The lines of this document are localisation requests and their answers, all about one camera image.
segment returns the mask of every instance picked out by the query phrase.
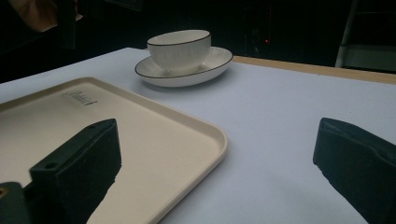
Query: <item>saucer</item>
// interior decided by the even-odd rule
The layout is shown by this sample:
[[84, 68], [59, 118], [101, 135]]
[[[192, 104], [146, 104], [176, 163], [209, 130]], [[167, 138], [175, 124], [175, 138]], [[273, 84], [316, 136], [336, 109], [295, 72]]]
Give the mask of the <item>saucer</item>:
[[161, 87], [185, 87], [219, 76], [228, 68], [232, 58], [233, 54], [229, 50], [212, 47], [205, 61], [192, 73], [173, 74], [158, 66], [151, 57], [138, 63], [134, 70], [150, 84]]

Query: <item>beige tray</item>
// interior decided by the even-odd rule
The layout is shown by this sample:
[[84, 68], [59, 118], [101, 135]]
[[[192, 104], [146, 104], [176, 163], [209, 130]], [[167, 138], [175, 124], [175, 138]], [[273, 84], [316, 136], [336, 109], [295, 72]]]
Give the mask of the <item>beige tray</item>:
[[89, 223], [156, 223], [224, 157], [219, 128], [93, 78], [0, 105], [0, 182], [28, 169], [85, 126], [115, 118], [122, 167]]

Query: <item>cup and saucer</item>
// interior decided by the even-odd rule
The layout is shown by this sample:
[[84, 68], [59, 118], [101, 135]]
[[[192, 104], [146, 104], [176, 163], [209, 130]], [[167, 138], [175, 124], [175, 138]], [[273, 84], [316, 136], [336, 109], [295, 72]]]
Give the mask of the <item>cup and saucer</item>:
[[148, 40], [150, 56], [139, 62], [136, 73], [161, 87], [185, 87], [222, 74], [233, 54], [211, 47], [208, 31], [187, 30], [158, 35]]

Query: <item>white cup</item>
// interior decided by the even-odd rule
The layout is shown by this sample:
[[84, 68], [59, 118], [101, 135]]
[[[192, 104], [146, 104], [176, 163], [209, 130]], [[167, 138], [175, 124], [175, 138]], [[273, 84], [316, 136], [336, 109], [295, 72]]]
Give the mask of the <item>white cup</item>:
[[211, 35], [204, 30], [186, 30], [157, 35], [148, 40], [152, 60], [174, 74], [199, 68], [209, 54]]

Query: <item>white table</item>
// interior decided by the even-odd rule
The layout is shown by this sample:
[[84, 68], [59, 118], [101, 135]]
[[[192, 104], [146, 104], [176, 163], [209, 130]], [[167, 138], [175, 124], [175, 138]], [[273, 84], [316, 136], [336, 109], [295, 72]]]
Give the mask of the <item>white table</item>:
[[312, 162], [318, 124], [340, 119], [396, 144], [395, 85], [232, 62], [211, 81], [166, 89], [135, 74], [148, 56], [122, 49], [3, 83], [0, 103], [96, 77], [219, 126], [224, 161], [161, 223], [366, 223]]

